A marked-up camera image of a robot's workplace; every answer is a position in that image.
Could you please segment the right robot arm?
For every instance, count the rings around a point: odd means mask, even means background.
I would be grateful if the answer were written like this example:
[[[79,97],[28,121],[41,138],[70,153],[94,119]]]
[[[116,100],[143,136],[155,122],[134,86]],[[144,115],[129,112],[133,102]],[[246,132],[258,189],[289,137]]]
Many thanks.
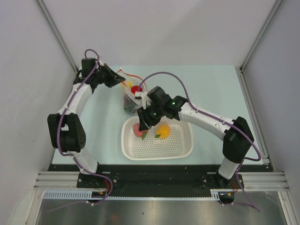
[[[224,159],[218,169],[216,182],[221,188],[233,183],[233,175],[254,142],[243,117],[231,120],[217,116],[191,105],[184,97],[171,98],[158,86],[149,92],[136,92],[135,98],[142,102],[142,107],[137,110],[141,131],[156,126],[166,117],[194,124],[218,137],[223,142]]]

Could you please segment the fake pink peach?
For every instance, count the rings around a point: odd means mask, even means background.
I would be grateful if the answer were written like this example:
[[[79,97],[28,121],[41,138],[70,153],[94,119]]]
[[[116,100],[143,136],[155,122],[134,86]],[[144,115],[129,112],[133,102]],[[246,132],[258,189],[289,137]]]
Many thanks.
[[[139,127],[140,127],[140,124],[139,123],[136,123],[133,125],[133,132],[135,134],[136,137],[139,137],[141,138],[142,140],[145,139],[147,133],[148,133],[148,130],[143,130],[143,131],[140,131],[139,130]]]

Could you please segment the fake orange fruit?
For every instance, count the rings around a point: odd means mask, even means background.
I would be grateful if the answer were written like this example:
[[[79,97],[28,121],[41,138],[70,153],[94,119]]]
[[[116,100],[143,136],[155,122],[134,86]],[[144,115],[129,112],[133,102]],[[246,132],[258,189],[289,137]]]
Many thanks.
[[[155,138],[165,139],[168,138],[171,133],[171,127],[167,124],[160,124],[156,128]]]

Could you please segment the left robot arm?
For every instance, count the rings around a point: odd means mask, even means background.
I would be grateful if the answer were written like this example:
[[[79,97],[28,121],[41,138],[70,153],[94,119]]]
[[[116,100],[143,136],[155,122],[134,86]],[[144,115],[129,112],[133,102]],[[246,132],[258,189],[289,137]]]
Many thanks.
[[[80,114],[98,85],[111,88],[125,80],[99,59],[83,58],[82,69],[77,73],[64,106],[56,114],[47,117],[52,146],[62,156],[72,158],[80,172],[88,174],[87,182],[95,188],[103,184],[104,178],[97,172],[98,162],[85,148],[87,137]]]

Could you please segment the clear zip top bag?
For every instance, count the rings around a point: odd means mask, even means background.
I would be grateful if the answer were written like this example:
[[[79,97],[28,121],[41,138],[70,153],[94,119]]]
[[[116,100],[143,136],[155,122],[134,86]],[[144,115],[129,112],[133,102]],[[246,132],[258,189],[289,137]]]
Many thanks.
[[[120,68],[118,71],[117,71],[117,74],[123,74],[125,76],[125,82],[131,82],[132,86],[135,86],[135,85],[140,85],[140,83],[143,81],[143,79],[137,75],[134,75],[134,74],[129,74],[129,73],[126,73],[122,68]],[[135,99],[135,95],[131,92],[131,89],[128,89],[126,86],[124,86],[122,83],[120,83],[120,86],[121,86],[121,90],[122,90],[122,98],[124,95],[127,95],[129,98],[131,98],[136,104],[138,104],[138,108],[139,109],[141,107],[141,102],[138,101],[137,99]],[[142,91],[147,91],[148,90],[148,87],[147,87],[147,84],[146,83],[143,83],[141,85],[142,87]]]

